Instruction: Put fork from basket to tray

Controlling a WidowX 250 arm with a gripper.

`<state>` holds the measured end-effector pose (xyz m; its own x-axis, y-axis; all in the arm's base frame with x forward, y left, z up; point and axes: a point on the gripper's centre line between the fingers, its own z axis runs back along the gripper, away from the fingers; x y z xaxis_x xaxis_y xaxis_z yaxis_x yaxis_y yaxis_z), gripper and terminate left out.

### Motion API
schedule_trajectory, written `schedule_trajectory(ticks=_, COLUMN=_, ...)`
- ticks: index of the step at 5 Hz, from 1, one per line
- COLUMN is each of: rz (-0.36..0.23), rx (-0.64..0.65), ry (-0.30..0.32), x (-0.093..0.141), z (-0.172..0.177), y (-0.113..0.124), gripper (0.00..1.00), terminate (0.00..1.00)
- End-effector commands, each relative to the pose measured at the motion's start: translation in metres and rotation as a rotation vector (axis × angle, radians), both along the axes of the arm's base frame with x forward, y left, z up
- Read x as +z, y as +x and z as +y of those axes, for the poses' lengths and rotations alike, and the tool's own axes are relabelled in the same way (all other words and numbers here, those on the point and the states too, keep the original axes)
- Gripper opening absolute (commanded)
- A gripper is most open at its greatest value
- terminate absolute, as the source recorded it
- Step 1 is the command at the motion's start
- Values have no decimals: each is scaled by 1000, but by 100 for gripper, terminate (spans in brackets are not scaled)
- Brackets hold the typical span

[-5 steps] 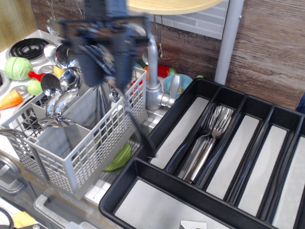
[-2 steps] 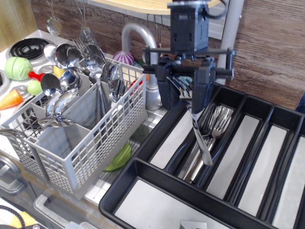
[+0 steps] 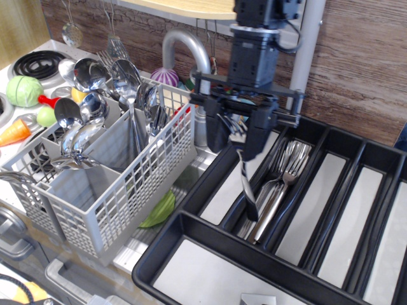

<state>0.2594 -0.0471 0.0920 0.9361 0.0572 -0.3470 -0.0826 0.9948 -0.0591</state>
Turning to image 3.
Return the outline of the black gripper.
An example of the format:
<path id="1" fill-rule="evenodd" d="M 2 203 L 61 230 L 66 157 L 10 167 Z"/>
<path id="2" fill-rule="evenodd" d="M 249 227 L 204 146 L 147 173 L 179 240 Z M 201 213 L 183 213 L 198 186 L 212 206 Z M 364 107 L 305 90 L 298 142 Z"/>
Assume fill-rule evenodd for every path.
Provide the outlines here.
<path id="1" fill-rule="evenodd" d="M 191 103 L 206 111 L 207 146 L 212 152 L 219 153 L 228 142 L 224 111 L 249 117 L 244 161 L 263 152 L 277 124 L 298 126 L 299 102 L 304 94 L 273 83 L 279 53 L 293 53 L 301 46 L 301 42 L 293 48 L 280 44 L 284 27 L 231 25 L 234 37 L 228 75 L 195 74 Z"/>

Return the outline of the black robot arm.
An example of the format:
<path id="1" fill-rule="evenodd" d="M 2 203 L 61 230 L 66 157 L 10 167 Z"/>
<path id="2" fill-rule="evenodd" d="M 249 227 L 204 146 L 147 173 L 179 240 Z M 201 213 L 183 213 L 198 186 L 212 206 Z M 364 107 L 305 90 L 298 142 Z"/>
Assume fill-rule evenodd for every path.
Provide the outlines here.
<path id="1" fill-rule="evenodd" d="M 191 103 L 206 113 L 207 145 L 220 152 L 233 142 L 229 114 L 247 117 L 242 127 L 242 140 L 235 140 L 243 159 L 254 159 L 277 125 L 296 128 L 300 122 L 299 104 L 304 93 L 273 82 L 280 52 L 293 53 L 294 48 L 280 45 L 280 31 L 297 19 L 299 1 L 235 1 L 236 22 L 231 25 L 233 43 L 228 73 L 213 75 L 195 73 L 195 90 Z"/>

